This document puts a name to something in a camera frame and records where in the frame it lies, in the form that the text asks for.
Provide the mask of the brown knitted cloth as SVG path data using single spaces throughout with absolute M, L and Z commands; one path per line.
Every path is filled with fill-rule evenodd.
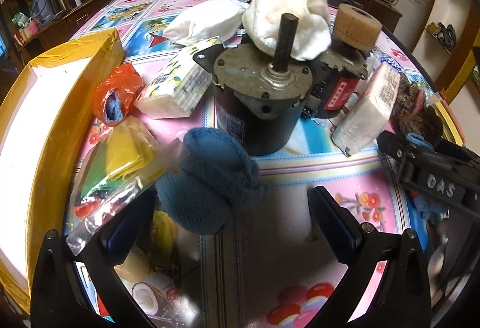
M 443 124 L 433 106 L 425 103 L 425 92 L 411 83 L 405 74 L 400 75 L 400 85 L 391 114 L 394 128 L 403 137 L 417 134 L 433 147 L 443 136 Z

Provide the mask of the blue knitted cloth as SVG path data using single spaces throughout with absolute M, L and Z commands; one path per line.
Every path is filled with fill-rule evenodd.
M 238 140 L 214 128 L 194 128 L 183 139 L 180 170 L 156 183 L 160 203 L 183 229 L 215 235 L 268 192 L 257 163 Z

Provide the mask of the blue kettle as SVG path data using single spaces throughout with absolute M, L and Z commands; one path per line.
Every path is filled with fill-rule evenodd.
M 31 16 L 41 26 L 46 26 L 64 14 L 60 0 L 32 0 Z

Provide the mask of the orange bag with blue cloth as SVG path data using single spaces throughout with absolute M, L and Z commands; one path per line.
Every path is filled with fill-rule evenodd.
M 117 126 L 126 119 L 143 87 L 143 78 L 131 62 L 119 65 L 95 88 L 92 95 L 93 114 L 103 124 Z

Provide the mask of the white cloth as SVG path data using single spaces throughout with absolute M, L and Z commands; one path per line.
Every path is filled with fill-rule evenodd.
M 278 45 L 281 16 L 298 17 L 291 57 L 299 62 L 315 59 L 331 44 L 327 0 L 252 0 L 242 25 L 256 47 L 272 56 Z

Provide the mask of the bagged coloured sponge pack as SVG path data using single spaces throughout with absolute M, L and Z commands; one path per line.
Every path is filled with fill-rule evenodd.
M 186 156 L 181 140 L 159 144 L 138 118 L 129 116 L 90 149 L 70 196 L 66 243 L 77 257 L 98 230 Z

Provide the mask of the colourful printed tablecloth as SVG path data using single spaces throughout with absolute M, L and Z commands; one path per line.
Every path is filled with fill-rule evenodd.
M 182 9 L 207 0 L 107 0 L 72 38 L 117 29 L 126 61 L 144 83 L 168 64 L 178 47 L 151 41 Z M 218 126 L 208 93 L 188 118 L 154 120 L 133 109 L 160 143 L 197 126 Z M 172 226 L 160 204 L 126 260 L 115 267 L 133 305 L 157 327 L 304 327 L 346 271 L 312 223 L 307 193 L 324 185 L 359 222 L 379 231 L 418 232 L 433 247 L 410 197 L 394 181 L 395 163 L 371 143 L 345 157 L 332 144 L 335 119 L 300 119 L 280 151 L 256 157 L 269 193 L 216 236 L 193 235 Z

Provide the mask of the yellow cardboard box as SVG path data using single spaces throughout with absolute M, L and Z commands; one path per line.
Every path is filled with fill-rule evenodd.
M 92 95 L 124 59 L 117 29 L 34 57 L 1 104 L 1 285 L 29 313 L 44 234 L 61 230 Z

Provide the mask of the white plastic bag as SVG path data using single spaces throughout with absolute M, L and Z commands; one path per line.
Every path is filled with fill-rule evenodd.
M 216 36 L 228 41 L 236 35 L 248 8 L 241 1 L 205 1 L 177 15 L 163 30 L 163 37 L 184 46 Z

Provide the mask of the lemon print tissue pack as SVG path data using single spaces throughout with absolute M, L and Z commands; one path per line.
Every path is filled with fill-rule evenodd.
M 213 45 L 219 36 L 182 48 L 140 92 L 133 105 L 148 118 L 188 118 L 212 83 L 212 73 L 197 64 L 194 54 Z

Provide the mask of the black electric motor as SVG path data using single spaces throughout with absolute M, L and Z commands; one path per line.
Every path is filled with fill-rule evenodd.
M 304 110 L 312 71 L 291 59 L 299 19 L 281 16 L 272 56 L 253 42 L 225 48 L 214 44 L 193 55 L 212 74 L 216 126 L 238 140 L 251 156 L 282 149 Z

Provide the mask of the pink tissue pack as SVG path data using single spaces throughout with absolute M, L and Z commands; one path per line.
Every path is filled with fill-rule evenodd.
M 350 157 L 370 145 L 388 123 L 400 87 L 400 73 L 383 62 L 364 93 L 332 134 L 333 144 Z

